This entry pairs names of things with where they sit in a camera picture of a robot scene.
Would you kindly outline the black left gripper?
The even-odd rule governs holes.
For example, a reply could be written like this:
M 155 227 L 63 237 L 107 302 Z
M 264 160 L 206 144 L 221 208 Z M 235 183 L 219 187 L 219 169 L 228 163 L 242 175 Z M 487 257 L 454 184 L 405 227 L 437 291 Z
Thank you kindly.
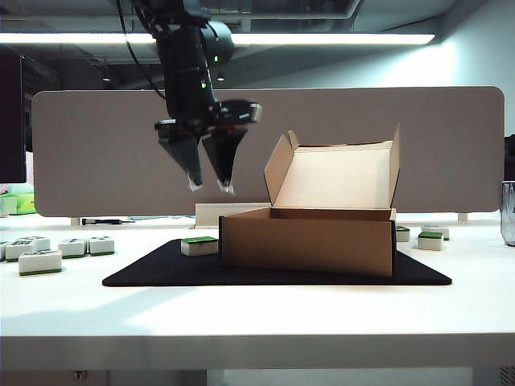
M 154 129 L 159 144 L 187 175 L 191 191 L 203 186 L 197 141 L 210 130 L 222 126 L 257 123 L 263 106 L 256 101 L 232 99 L 217 101 L 208 107 L 207 115 L 189 120 L 166 119 L 156 122 Z M 216 173 L 221 191 L 232 194 L 233 164 L 243 130 L 214 130 L 202 140 L 206 154 Z

